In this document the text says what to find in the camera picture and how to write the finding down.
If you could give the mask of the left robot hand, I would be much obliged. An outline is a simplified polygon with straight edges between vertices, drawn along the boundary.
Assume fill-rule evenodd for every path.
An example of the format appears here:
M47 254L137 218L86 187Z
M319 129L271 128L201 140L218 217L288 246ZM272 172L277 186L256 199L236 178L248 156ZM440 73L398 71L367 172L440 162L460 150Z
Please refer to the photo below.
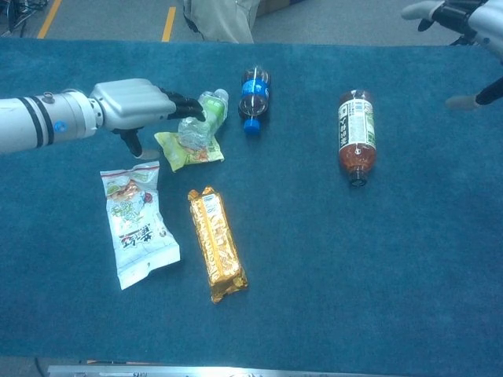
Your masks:
M170 119L205 120L197 99L165 90L148 79L100 82L91 91L90 99L100 106L102 126L119 135L131 154L140 160L154 160L160 155L141 145L138 138L141 128Z

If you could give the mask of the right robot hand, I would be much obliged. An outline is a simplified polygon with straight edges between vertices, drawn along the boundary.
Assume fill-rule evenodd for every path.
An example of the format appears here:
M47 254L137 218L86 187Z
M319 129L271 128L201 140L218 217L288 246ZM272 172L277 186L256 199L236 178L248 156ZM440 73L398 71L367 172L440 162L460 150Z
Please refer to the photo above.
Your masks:
M404 20L419 20L418 31L437 23L460 37L456 45L477 44L502 60L502 2L492 1L419 1L404 7ZM451 110L474 110L502 98L502 79L476 94L457 95L446 100Z

